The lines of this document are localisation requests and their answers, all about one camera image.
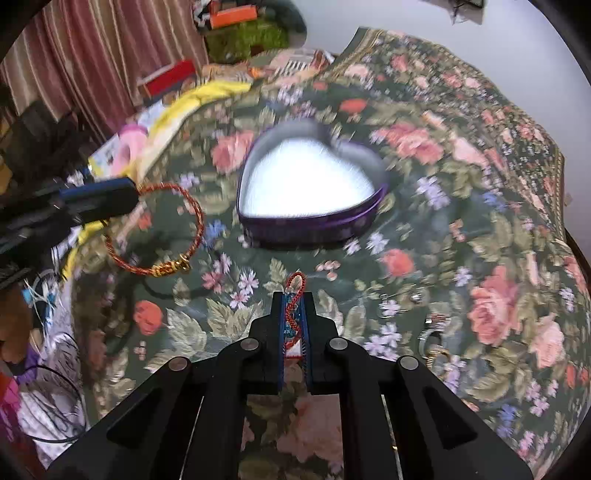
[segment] red box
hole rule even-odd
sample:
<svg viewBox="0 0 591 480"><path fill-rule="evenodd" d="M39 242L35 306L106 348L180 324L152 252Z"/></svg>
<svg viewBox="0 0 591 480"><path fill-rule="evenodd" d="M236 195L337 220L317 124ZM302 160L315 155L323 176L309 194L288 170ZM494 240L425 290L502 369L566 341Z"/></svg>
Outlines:
<svg viewBox="0 0 591 480"><path fill-rule="evenodd" d="M191 60L182 60L177 64L167 65L138 82L139 92L143 97L153 98L179 82L194 76L195 66Z"/></svg>

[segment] red beaded string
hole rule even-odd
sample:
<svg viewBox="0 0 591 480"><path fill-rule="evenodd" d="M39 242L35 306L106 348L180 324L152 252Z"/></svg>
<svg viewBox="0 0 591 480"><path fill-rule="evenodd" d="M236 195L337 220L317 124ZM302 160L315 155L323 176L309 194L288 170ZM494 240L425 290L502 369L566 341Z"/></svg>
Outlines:
<svg viewBox="0 0 591 480"><path fill-rule="evenodd" d="M293 347L298 342L298 340L301 338L300 325L298 325L298 323L294 319L293 315L294 315L295 309L297 308L298 301L301 299L302 295L304 294L304 292L306 290L306 276L302 272L292 273L289 276L289 278L287 279L287 282L285 282L285 289L287 290L290 287L291 283L294 281L294 279L296 277L301 278L301 286L298 289L298 291L296 292L295 296L285 306L285 321L290 324L290 327L292 328L292 330L295 330L296 333L295 333L295 337L293 337L289 342L287 342L285 344L286 351L289 350L291 347Z"/></svg>

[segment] striped curtain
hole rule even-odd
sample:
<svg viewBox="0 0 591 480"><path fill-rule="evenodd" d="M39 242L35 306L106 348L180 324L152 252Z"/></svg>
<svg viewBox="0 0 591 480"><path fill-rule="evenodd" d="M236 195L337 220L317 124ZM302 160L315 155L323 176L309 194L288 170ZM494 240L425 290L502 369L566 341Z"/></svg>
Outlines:
<svg viewBox="0 0 591 480"><path fill-rule="evenodd" d="M56 118L78 107L104 141L141 104L137 80L181 59L207 63L191 0L53 0L0 74L19 113L36 99Z"/></svg>

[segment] floral tablecloth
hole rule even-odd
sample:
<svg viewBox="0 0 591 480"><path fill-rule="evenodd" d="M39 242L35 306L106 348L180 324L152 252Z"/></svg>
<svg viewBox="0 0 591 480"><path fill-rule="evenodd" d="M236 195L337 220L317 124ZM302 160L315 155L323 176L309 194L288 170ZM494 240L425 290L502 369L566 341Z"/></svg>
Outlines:
<svg viewBox="0 0 591 480"><path fill-rule="evenodd" d="M236 215L239 168L263 129L302 116L378 152L389 193L371 229L338 248L262 249ZM172 356L245 337L301 270L319 313L372 355L417 354L425 318L443 314L452 357L435 372L540 478L589 408L589 295L564 243L562 169L543 128L479 71L402 33L359 30L311 80L204 106L146 178L180 182L207 214L191 273L124 273L99 236L81 249L73 314L88 403L103 416ZM186 249L193 221L180 196L157 193L112 230L127 259L151 265ZM243 480L342 478L338 400L302 380L290 361L279 396L249 397Z"/></svg>

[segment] orange box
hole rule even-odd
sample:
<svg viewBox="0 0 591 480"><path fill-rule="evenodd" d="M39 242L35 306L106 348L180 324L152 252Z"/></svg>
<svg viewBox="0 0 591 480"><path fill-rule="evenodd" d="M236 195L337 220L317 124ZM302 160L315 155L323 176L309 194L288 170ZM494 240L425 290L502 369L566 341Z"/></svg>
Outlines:
<svg viewBox="0 0 591 480"><path fill-rule="evenodd" d="M256 7L245 5L244 7L228 8L212 15L209 22L214 28L227 27L235 23L247 22L256 19Z"/></svg>

